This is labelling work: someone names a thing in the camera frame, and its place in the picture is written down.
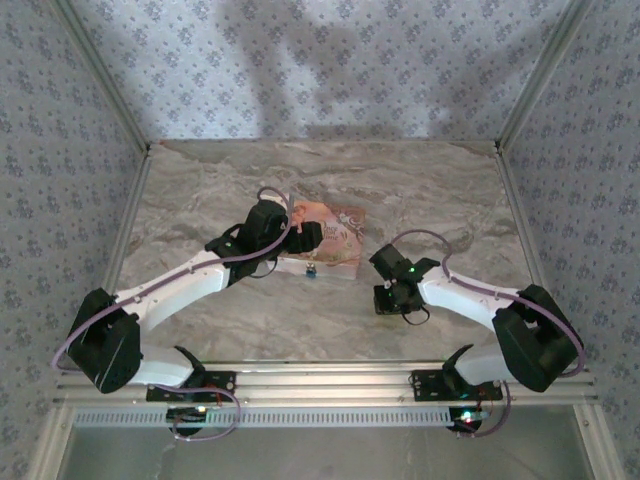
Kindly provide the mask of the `pink storybook shaped box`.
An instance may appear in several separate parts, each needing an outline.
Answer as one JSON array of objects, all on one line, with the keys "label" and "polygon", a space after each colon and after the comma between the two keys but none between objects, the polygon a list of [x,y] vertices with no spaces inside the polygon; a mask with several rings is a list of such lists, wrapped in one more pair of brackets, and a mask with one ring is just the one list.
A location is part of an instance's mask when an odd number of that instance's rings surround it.
[{"label": "pink storybook shaped box", "polygon": [[316,278],[355,280],[363,251],[365,217],[360,207],[296,200],[294,222],[320,223],[323,241],[309,253],[280,255],[275,270],[305,276],[306,263],[314,262]]}]

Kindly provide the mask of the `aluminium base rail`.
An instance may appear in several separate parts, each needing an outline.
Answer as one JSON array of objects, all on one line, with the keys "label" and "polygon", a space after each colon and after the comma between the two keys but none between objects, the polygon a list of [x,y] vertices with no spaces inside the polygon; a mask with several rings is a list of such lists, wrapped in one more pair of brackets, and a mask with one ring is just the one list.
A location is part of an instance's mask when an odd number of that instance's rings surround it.
[{"label": "aluminium base rail", "polygon": [[[439,369],[441,362],[239,362],[209,363],[207,370],[236,372],[235,395],[249,407],[409,406],[414,404],[409,375]],[[596,404],[589,373],[556,380],[544,393],[509,381],[515,406]],[[123,406],[140,404],[146,388],[128,386],[101,394],[84,376],[62,375],[52,394],[56,403]]]}]

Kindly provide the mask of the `aluminium table side rail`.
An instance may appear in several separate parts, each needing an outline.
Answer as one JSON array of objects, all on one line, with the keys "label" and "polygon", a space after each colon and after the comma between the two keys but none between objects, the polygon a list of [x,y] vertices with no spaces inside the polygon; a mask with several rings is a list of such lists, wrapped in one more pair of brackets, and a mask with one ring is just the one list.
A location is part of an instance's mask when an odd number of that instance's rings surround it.
[{"label": "aluminium table side rail", "polygon": [[545,278],[539,252],[515,182],[515,177],[498,141],[495,142],[495,150],[499,174],[514,217],[529,274],[534,283],[547,288],[548,282]]},{"label": "aluminium table side rail", "polygon": [[141,362],[138,315],[125,311],[132,300],[119,301],[111,289],[122,267],[149,168],[150,161],[143,160],[134,176],[106,280],[85,295],[65,341],[68,357],[106,393],[129,381]]}]

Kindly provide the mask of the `aluminium frame post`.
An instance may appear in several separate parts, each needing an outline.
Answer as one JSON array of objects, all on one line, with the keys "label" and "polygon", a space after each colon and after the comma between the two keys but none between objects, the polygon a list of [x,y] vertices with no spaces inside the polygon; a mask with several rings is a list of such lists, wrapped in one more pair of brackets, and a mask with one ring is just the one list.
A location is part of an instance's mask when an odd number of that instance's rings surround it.
[{"label": "aluminium frame post", "polygon": [[543,49],[496,138],[496,149],[500,155],[504,155],[514,145],[595,1],[567,0],[565,8],[553,23]]},{"label": "aluminium frame post", "polygon": [[97,83],[124,134],[146,157],[150,145],[70,0],[46,0]]}]

